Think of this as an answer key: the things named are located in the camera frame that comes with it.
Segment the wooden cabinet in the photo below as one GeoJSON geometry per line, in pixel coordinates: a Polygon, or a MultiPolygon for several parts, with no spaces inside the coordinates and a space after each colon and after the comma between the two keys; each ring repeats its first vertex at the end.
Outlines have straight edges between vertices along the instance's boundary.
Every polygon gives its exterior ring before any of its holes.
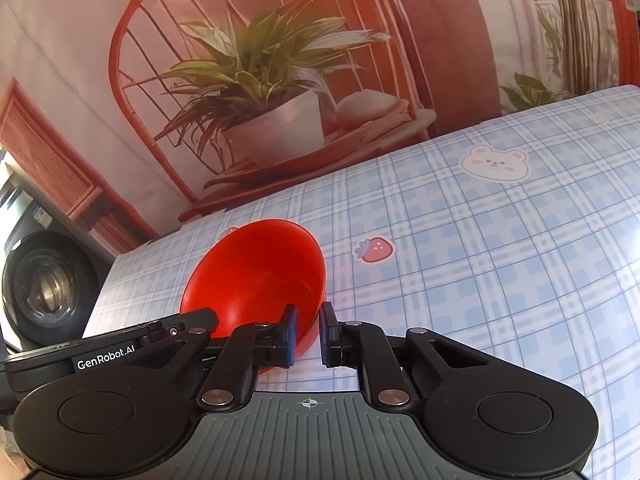
{"type": "Polygon", "coordinates": [[[0,144],[69,218],[116,253],[156,236],[46,120],[17,82],[11,83],[0,112],[0,144]]]}

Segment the washing machine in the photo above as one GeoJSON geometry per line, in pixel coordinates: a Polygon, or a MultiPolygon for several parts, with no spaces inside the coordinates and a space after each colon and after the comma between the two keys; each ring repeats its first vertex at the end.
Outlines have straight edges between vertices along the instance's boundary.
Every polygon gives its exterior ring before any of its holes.
{"type": "Polygon", "coordinates": [[[112,262],[15,184],[0,190],[4,340],[26,351],[79,339],[112,262]]]}

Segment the wall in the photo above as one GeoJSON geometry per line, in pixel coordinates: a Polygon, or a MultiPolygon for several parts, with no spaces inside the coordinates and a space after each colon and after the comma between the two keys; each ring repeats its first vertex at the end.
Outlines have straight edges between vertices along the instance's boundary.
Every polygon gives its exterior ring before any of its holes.
{"type": "Polygon", "coordinates": [[[0,92],[13,75],[116,192],[166,232],[178,222],[164,211],[187,201],[121,114],[108,81],[111,35],[128,2],[0,0],[0,92]]]}

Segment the washing machine door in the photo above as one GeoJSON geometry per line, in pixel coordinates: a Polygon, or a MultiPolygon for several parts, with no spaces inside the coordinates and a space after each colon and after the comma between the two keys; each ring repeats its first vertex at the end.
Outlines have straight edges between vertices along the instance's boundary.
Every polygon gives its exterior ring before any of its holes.
{"type": "Polygon", "coordinates": [[[17,335],[38,346],[81,338],[99,292],[89,257],[63,234],[27,235],[7,255],[4,311],[17,335]]]}

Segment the tablecloth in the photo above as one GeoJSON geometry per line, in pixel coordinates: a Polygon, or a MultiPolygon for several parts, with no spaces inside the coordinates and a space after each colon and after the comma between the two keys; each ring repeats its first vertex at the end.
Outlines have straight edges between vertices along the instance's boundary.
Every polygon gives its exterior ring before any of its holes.
{"type": "MultiPolygon", "coordinates": [[[[85,335],[175,313],[190,273],[229,228],[289,219],[322,247],[338,319],[391,335],[431,328],[568,384],[600,421],[585,475],[637,479],[639,199],[640,89],[609,89],[187,224],[116,260],[85,335]],[[492,180],[492,168],[511,176],[492,180]]],[[[324,368],[315,345],[259,386],[350,390],[356,379],[324,368]]]]}

